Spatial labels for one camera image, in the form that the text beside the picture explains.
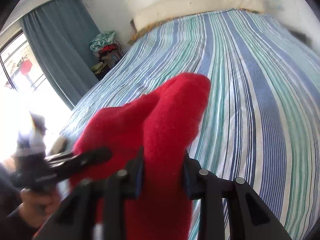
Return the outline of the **person's left hand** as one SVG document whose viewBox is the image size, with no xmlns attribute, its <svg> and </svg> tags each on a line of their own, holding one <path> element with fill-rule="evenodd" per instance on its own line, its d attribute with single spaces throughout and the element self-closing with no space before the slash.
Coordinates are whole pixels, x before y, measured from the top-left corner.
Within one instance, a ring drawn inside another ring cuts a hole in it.
<svg viewBox="0 0 320 240">
<path fill-rule="evenodd" d="M 21 200 L 22 203 L 18 207 L 20 217 L 29 226 L 39 228 L 57 210 L 61 198 L 57 188 L 47 193 L 23 189 Z"/>
</svg>

